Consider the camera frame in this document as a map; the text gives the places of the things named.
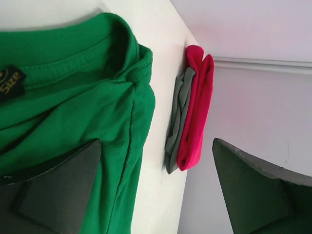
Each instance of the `folded pink shirt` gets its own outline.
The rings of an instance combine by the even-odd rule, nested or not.
[[[201,47],[186,48],[188,64],[196,72],[191,87],[191,97],[176,162],[180,170],[187,170],[198,164],[201,155],[203,132],[213,92],[214,60]]]

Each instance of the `green t-shirt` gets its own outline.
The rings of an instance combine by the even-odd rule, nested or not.
[[[143,145],[155,107],[152,52],[103,13],[78,25],[0,32],[0,68],[26,75],[25,94],[0,103],[0,175],[92,139],[102,156],[81,234],[130,233]]]

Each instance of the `black label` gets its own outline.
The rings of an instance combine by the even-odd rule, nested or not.
[[[6,101],[25,93],[22,82],[26,74],[15,66],[8,66],[0,72],[0,101]]]

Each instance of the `white ceiling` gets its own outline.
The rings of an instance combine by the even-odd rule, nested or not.
[[[214,56],[312,62],[311,0],[171,0]]]

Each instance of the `folded gray shirt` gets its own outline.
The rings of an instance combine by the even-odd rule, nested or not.
[[[189,67],[184,74],[177,77],[175,80],[170,129],[165,145],[165,164],[169,174],[178,168],[176,155],[181,142],[187,111],[189,109],[191,86],[194,75],[195,71]]]

